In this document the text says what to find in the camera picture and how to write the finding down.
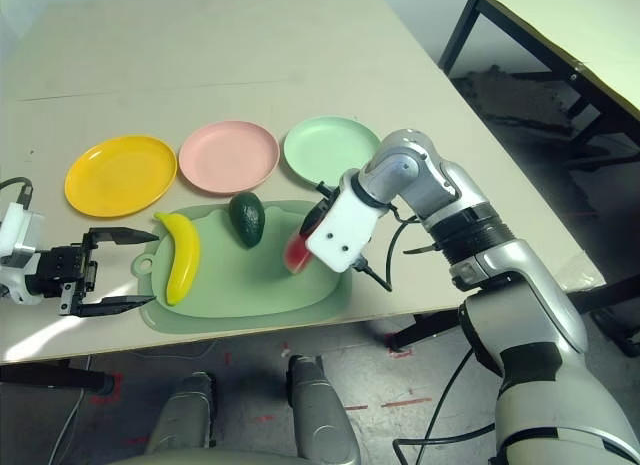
banana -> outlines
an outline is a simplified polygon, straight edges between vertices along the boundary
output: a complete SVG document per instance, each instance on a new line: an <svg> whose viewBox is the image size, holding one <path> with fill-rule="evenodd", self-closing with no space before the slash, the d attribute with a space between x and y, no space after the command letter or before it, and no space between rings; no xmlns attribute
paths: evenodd
<svg viewBox="0 0 640 465"><path fill-rule="evenodd" d="M191 289L200 264L200 237L191 220L184 215L156 212L153 216L173 237L173 265L167 282L167 303L173 306Z"/></svg>

wall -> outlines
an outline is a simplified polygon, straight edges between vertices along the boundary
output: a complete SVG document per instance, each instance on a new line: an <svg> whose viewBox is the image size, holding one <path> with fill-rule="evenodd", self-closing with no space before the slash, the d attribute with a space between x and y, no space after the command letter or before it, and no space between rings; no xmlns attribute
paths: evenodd
<svg viewBox="0 0 640 465"><path fill-rule="evenodd" d="M51 3L73 0L0 0L0 47L7 51L23 37L39 14ZM425 51L437 60L466 0L386 0ZM486 70L497 63L508 71L536 71L543 67L517 43L484 18L476 24L453 70L461 75Z"/></svg>

cutting board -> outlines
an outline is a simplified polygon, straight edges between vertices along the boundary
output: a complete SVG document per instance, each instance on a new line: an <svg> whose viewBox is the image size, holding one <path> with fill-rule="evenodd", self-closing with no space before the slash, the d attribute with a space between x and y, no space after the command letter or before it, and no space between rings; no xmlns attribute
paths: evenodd
<svg viewBox="0 0 640 465"><path fill-rule="evenodd" d="M314 205L312 202L287 200L265 202L265 208L278 207L285 213L304 216ZM226 210L227 205L201 205L176 210L178 213L192 220L199 220L211 214L214 210ZM159 241L147 244L145 254L154 255L167 237L167 232L161 225L157 225L153 233L160 237ZM138 291L141 294L154 294L152 274L144 274L138 278ZM167 307L154 300L140 308L143 320L151 328L164 333L199 333L227 330L273 328L281 326L304 325L327 320L340 313L347 306L351 295L351 274L349 272L337 276L335 288L324 298L315 303L307 304L288 311L264 313L259 315L235 317L194 317L175 313L176 307Z"/></svg>
<svg viewBox="0 0 640 465"><path fill-rule="evenodd" d="M191 290L175 306L166 301L174 257L171 237L164 237L155 253L138 256L132 270L138 278L150 274L157 302L180 315L247 317L304 308L333 292L339 274L319 260L312 260L300 273L287 271L283 251L303 220L303 214L265 207L262 239L249 249L238 238L225 209L192 219L200 237L200 264Z"/></svg>

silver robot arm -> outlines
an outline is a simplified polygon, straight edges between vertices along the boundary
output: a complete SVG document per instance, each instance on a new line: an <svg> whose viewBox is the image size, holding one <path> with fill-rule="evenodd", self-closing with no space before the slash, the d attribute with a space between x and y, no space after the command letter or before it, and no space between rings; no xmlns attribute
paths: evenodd
<svg viewBox="0 0 640 465"><path fill-rule="evenodd" d="M531 247L431 140L399 130L339 194L306 240L336 271L356 263L396 196L413 209L450 264L476 358L503 377L496 407L497 463L640 464L624 412L584 363L584 324Z"/></svg>

table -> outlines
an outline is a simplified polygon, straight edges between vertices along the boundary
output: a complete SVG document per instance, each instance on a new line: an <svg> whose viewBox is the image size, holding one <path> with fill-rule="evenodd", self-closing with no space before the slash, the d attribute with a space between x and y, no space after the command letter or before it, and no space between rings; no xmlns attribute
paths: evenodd
<svg viewBox="0 0 640 465"><path fill-rule="evenodd" d="M620 131L640 146L639 5L640 0L468 0L438 65L451 71L482 14L551 69L544 74L547 79L564 80L578 92L581 98L568 110L570 118L590 104L600 112L572 140L574 148L595 135ZM593 170L638 160L640 152L570 168Z"/></svg>
<svg viewBox="0 0 640 465"><path fill-rule="evenodd" d="M31 209L44 213L48 224L43 248L77 241L92 225L150 230L153 210L227 201L198 193L177 178L156 204L132 216L103 221L76 213L63 195L65 174L78 155L109 137L148 134L178 150L193 130L217 120L257 122L282 139L300 120L335 114L362 121L381 137L404 127L425 131L443 156L467 168L513 232L529 240L563 285L603 283L560 220L383 0L56 5L2 73L2 174L33 180ZM283 168L256 193L263 200L320 198ZM7 199L2 197L0 209ZM392 217L383 218L366 250L377 270L396 225ZM419 227L409 227L398 248L427 240ZM141 250L98 249L94 299L136 292L129 264ZM392 295L356 274L347 309L323 323L442 310L464 298L451 285L439 254L397 254L393 268ZM35 307L0 302L0 361L262 331L170 335L147 327L137 311L82 319L59 317L56 310L56 302Z"/></svg>

